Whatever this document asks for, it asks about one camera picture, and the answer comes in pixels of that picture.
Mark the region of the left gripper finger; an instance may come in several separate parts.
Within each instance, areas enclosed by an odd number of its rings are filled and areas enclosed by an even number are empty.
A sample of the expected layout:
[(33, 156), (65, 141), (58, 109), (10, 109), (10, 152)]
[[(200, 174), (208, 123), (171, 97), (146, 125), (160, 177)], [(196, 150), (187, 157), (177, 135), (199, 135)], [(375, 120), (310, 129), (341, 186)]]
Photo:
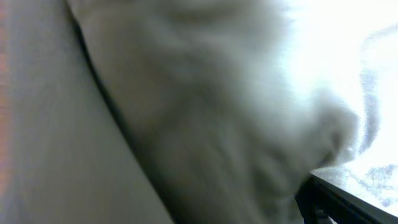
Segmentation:
[(397, 217), (315, 176), (295, 196), (305, 224), (397, 224)]

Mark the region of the khaki green shorts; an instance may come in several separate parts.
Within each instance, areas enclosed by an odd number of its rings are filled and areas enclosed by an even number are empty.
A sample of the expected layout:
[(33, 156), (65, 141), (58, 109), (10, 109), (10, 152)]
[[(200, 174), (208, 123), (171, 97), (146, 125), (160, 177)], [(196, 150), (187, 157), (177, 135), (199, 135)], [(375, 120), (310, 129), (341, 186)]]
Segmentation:
[(358, 62), (321, 2), (9, 1), (2, 223), (287, 223), (354, 159)]

